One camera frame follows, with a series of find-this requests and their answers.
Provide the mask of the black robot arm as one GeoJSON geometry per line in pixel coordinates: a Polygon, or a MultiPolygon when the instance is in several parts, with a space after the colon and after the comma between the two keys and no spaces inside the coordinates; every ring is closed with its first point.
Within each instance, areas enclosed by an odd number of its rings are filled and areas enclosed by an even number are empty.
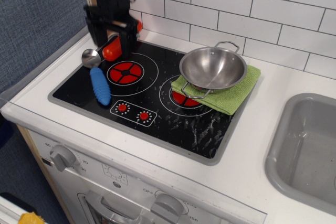
{"type": "Polygon", "coordinates": [[[93,42],[101,47],[108,42],[107,31],[119,34],[123,56],[134,50],[138,38],[138,21],[130,13],[131,0],[96,0],[86,5],[86,22],[93,42]]]}

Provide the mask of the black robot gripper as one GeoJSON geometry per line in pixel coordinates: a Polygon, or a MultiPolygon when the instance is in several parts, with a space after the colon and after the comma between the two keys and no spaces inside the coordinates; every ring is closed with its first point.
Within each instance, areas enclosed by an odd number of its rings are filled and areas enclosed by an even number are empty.
{"type": "Polygon", "coordinates": [[[130,13],[133,0],[97,0],[96,6],[86,5],[86,22],[93,42],[103,46],[108,41],[107,30],[120,31],[122,55],[134,50],[138,39],[136,19],[130,13]]]}

